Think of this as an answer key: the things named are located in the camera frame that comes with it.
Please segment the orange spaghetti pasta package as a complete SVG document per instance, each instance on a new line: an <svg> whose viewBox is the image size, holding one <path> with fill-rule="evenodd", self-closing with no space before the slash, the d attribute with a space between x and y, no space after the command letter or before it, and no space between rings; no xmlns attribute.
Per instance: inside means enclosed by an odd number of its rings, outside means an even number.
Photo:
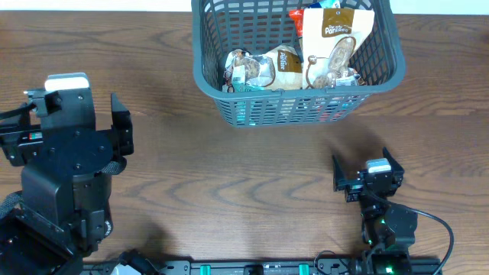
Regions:
<svg viewBox="0 0 489 275"><path fill-rule="evenodd" d="M293 106L293 121L329 120L335 106L325 97L312 96L316 89L335 85L335 76L329 67L335 38L328 33L329 20L335 13L331 8L307 8L289 12L296 26L303 55L303 97Z"/></svg>

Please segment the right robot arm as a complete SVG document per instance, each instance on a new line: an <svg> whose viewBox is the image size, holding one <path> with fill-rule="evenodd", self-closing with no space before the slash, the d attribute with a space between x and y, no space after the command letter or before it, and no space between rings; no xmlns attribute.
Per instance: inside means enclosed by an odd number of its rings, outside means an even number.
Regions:
<svg viewBox="0 0 489 275"><path fill-rule="evenodd" d="M362 253L364 263L384 253L407 257L416 240L417 214L388 200L401 187L404 168L387 148L382 153L382 158L367 161L354 179L348 179L338 159L332 158L334 190L361 208L362 238L370 246Z"/></svg>

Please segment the grey plastic laundry basket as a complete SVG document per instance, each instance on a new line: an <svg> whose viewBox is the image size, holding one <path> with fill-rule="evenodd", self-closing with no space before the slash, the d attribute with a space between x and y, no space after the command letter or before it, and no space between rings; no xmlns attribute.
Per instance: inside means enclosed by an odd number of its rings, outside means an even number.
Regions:
<svg viewBox="0 0 489 275"><path fill-rule="evenodd" d="M372 10L373 30L349 60L363 86L309 90L228 92L225 61L235 49L266 53L280 44L298 48L288 13L313 0L192 0L193 75L196 85L215 101L222 118L237 128L328 123L343 119L368 96L396 88L406 63L388 1L343 1L343 8Z"/></svg>

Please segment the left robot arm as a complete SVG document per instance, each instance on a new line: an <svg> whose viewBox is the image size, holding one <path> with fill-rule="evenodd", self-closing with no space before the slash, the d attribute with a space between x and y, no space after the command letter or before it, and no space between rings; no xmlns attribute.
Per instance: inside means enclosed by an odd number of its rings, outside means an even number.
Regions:
<svg viewBox="0 0 489 275"><path fill-rule="evenodd" d="M79 274L113 231L112 177L134 151L129 110L111 97L112 125L96 127L89 88L28 91L1 115L1 148L21 189L1 204L3 274Z"/></svg>

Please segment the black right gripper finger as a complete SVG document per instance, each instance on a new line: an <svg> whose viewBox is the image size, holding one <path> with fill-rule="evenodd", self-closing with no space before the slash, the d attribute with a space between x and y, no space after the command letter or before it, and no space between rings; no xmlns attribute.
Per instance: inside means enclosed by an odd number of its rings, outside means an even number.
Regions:
<svg viewBox="0 0 489 275"><path fill-rule="evenodd" d="M333 161L333 185L334 191L343 191L349 186L349 181L345 176L341 164L335 155L332 155Z"/></svg>
<svg viewBox="0 0 489 275"><path fill-rule="evenodd" d="M383 156L388 160L391 166L393 177L396 180L402 180L404 175L404 168L392 157L391 153L386 147L383 147Z"/></svg>

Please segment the blue Kleenex tissue pack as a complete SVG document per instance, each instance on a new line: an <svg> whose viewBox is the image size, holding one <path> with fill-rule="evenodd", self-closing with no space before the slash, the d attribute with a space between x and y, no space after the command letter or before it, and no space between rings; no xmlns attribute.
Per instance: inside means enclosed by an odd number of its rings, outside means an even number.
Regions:
<svg viewBox="0 0 489 275"><path fill-rule="evenodd" d="M329 67L335 76L336 86L356 86L358 74L348 66L348 61L358 49L358 36L353 35L352 25L355 19L355 11L340 7L338 1L321 1L311 8L331 8L335 10L333 17L329 20L328 33L335 38L334 47L330 56Z"/></svg>

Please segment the teal snack wrapper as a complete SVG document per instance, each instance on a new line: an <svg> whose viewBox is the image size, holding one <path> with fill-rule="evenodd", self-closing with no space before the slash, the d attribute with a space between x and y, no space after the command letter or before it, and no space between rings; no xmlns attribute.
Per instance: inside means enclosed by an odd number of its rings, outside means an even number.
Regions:
<svg viewBox="0 0 489 275"><path fill-rule="evenodd" d="M262 90L264 90L264 87L248 85L245 82L232 82L232 79L228 79L227 82L222 86L222 91L227 93L255 92ZM246 115L246 103L237 102L236 105L237 123L238 125L244 125Z"/></svg>

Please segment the beige snack pouch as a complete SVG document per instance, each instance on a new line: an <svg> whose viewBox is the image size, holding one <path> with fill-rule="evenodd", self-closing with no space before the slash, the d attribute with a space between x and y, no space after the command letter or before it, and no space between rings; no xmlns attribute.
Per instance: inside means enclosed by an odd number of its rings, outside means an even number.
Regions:
<svg viewBox="0 0 489 275"><path fill-rule="evenodd" d="M303 14L303 88L322 89L348 72L348 62L373 30L373 10L307 8Z"/></svg>
<svg viewBox="0 0 489 275"><path fill-rule="evenodd" d="M241 49L228 54L223 85L228 79L264 90L295 90L302 88L300 57L293 47L280 45L261 55L251 55Z"/></svg>

